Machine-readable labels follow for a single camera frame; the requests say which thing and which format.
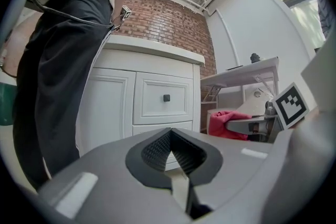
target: white countertop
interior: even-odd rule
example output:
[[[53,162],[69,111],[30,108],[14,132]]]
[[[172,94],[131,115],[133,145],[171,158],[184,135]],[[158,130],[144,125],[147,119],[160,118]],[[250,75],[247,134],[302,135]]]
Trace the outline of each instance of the white countertop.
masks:
[[[150,41],[142,38],[111,35],[104,49],[126,50],[171,58],[183,62],[194,63],[203,66],[203,55],[177,48],[171,45]]]

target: white table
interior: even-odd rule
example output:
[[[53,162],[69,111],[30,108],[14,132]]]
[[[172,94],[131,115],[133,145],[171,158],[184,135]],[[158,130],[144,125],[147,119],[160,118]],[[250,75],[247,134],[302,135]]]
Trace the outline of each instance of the white table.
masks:
[[[218,93],[221,89],[260,82],[273,96],[278,95],[278,65],[279,58],[274,57],[201,79],[201,87],[208,88],[208,93],[201,104],[215,103],[218,106]],[[269,81],[273,82],[273,90],[267,84]]]

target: cabinet drawer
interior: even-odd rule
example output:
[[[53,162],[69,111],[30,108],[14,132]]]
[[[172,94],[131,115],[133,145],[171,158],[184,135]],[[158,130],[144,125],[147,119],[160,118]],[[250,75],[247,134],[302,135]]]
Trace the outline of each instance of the cabinet drawer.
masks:
[[[133,124],[185,122],[193,119],[193,80],[136,73]]]

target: green object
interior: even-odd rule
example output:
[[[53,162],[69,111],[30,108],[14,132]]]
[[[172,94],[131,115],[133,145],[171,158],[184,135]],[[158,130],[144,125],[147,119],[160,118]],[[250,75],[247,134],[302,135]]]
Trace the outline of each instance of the green object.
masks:
[[[0,125],[13,125],[13,104],[16,86],[0,82]]]

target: white cabinet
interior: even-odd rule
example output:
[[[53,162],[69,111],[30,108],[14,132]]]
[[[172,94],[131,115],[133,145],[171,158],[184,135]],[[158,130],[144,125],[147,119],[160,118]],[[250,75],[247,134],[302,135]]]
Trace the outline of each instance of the white cabinet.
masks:
[[[140,72],[136,75],[134,124],[193,120],[192,79]]]
[[[180,48],[112,36],[94,64],[82,97],[76,123],[80,155],[165,127],[198,132],[203,63],[203,56]],[[173,155],[167,167],[176,167]]]
[[[132,136],[135,72],[93,68],[80,105],[80,152]]]

